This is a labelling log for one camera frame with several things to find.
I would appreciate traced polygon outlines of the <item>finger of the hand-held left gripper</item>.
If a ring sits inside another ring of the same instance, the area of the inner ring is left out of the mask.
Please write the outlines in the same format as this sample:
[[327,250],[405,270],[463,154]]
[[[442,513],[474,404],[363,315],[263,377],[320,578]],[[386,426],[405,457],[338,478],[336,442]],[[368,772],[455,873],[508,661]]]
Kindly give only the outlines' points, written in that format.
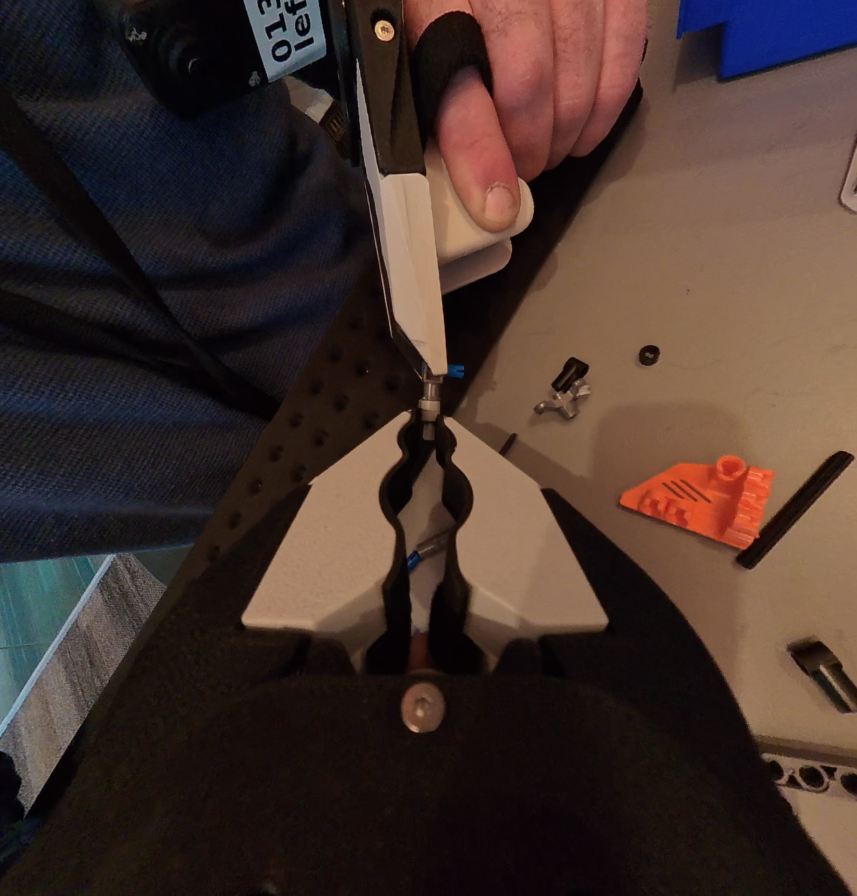
[[410,189],[415,174],[383,175],[369,118],[360,66],[355,66],[355,101],[358,136],[373,215],[373,230],[380,260],[383,296],[392,340],[414,369],[423,368],[420,345],[412,340],[423,330],[420,282],[413,262]]
[[392,316],[431,375],[446,375],[445,318],[429,183],[418,173],[379,175],[383,259]]

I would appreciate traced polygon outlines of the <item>grey cross connector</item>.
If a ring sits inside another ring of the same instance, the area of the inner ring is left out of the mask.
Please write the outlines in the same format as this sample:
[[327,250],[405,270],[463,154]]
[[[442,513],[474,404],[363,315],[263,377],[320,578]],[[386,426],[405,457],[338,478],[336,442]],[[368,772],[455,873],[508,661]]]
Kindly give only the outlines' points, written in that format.
[[574,420],[579,414],[580,403],[590,395],[591,387],[579,380],[567,390],[555,392],[552,398],[541,400],[533,410],[538,416],[557,413],[566,421]]

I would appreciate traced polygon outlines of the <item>long dark grey angled beam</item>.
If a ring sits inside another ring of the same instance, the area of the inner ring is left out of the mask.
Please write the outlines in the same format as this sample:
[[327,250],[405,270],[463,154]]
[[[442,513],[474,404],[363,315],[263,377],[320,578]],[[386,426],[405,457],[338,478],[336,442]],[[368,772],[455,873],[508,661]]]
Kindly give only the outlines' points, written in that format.
[[842,798],[857,803],[857,761],[833,756],[804,756],[765,751],[770,778],[785,792]]

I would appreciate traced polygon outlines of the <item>blue plastic bin white tag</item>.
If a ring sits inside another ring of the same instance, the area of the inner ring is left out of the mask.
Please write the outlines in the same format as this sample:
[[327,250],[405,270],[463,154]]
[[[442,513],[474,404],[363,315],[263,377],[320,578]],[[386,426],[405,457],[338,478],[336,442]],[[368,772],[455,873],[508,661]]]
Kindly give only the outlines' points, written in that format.
[[721,28],[722,79],[857,45],[857,1],[681,1],[676,36]]

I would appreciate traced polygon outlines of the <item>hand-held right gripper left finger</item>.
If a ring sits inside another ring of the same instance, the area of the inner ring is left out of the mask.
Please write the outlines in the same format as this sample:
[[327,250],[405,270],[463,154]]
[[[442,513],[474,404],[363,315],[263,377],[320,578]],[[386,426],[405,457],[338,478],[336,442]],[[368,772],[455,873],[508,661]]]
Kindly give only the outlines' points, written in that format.
[[419,476],[419,417],[403,412],[313,480],[253,598],[248,629],[340,642],[397,674],[411,645],[401,510]]

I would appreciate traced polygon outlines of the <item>person's left hand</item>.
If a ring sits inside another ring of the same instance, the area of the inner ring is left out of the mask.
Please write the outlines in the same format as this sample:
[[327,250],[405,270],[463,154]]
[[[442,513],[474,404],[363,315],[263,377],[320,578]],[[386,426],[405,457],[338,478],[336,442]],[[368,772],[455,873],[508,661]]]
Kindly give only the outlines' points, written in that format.
[[530,182],[608,135],[638,81],[645,1],[411,1],[411,49],[445,14],[475,19],[492,88],[475,65],[441,91],[433,131],[453,189],[482,230],[510,228]]

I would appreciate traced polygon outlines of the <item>black axle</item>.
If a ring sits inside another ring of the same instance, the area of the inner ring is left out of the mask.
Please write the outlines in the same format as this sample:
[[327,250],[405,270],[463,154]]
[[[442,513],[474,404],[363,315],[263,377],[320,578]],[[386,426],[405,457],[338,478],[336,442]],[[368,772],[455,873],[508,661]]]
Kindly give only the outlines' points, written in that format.
[[736,555],[736,565],[745,570],[758,566],[855,459],[847,451],[828,456],[761,528],[758,538]]

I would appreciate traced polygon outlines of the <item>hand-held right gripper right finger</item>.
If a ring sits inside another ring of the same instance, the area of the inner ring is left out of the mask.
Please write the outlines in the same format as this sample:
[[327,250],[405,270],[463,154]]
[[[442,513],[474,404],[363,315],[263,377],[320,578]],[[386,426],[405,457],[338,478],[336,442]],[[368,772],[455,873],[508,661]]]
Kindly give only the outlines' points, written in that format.
[[436,425],[453,518],[434,593],[434,661],[494,665],[514,640],[596,633],[608,618],[538,484],[456,421]]

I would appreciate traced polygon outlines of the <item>black usb plug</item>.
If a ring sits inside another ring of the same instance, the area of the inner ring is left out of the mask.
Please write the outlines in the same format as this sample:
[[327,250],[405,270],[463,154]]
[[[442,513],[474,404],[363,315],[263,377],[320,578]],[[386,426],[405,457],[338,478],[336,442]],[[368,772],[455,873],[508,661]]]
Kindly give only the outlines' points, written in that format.
[[318,90],[308,102],[306,114],[329,137],[341,158],[350,161],[347,120],[339,101],[328,92]]

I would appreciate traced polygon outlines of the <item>orange studded wedge plate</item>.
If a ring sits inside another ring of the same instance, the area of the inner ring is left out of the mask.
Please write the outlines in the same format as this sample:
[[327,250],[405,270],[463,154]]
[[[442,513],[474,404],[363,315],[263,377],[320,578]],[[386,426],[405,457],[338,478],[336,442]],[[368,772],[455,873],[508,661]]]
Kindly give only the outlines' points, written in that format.
[[682,462],[625,491],[619,503],[658,521],[745,549],[759,535],[776,474],[725,455]]

